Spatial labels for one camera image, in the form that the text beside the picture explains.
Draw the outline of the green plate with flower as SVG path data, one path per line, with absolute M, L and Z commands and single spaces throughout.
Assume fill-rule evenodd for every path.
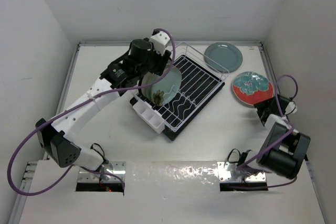
M 172 67 L 168 74 L 151 88 L 151 101 L 157 106 L 171 102 L 177 95 L 182 83 L 182 74 L 177 67 Z
M 158 79 L 160 76 L 159 75 L 156 75 L 156 74 L 150 74 L 149 78 L 148 78 L 148 84 L 154 82 L 156 79 Z M 146 89 L 145 89 L 145 96 L 148 100 L 152 101 L 152 88 L 153 86 L 148 86 Z

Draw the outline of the red and teal plate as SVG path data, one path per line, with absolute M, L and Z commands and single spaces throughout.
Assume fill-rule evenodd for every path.
M 232 88 L 238 100 L 251 106 L 274 96 L 274 87 L 268 78 L 253 71 L 238 74 Z

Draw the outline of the cream plate with branch design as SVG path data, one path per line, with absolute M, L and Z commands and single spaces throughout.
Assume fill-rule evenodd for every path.
M 148 84 L 148 81 L 149 81 L 151 75 L 152 75 L 152 74 L 151 74 L 150 72 L 148 72 L 148 73 L 143 77 L 143 79 L 142 79 L 142 81 L 141 81 L 141 86 L 145 86 L 145 85 Z M 146 91 L 147 91 L 147 88 L 142 88 L 141 91 L 140 91 L 141 94 L 142 94 L 144 97 L 147 97 L 147 96 L 146 96 Z

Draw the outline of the plain teal plate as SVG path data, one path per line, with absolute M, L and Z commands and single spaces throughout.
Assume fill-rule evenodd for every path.
M 217 42 L 206 48 L 204 60 L 214 70 L 231 73 L 242 65 L 243 55 L 236 46 Z

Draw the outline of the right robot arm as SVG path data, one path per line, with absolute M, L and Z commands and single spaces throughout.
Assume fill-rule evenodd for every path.
M 311 138 L 290 124 L 287 112 L 296 112 L 291 98 L 276 95 L 254 105 L 268 135 L 259 153 L 252 158 L 259 166 L 252 168 L 246 160 L 248 152 L 241 154 L 235 170 L 241 174 L 256 174 L 263 169 L 287 179 L 297 177 L 306 156 Z

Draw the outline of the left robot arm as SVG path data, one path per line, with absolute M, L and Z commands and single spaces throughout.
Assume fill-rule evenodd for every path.
M 112 61 L 85 94 L 65 110 L 64 116 L 54 116 L 46 127 L 42 127 L 45 119 L 35 124 L 41 147 L 59 167 L 76 165 L 97 170 L 107 161 L 95 151 L 75 144 L 77 134 L 105 106 L 121 97 L 126 88 L 136 86 L 145 74 L 163 74 L 171 55 L 166 50 L 169 41 L 168 35 L 162 33 L 133 40 L 129 49 Z

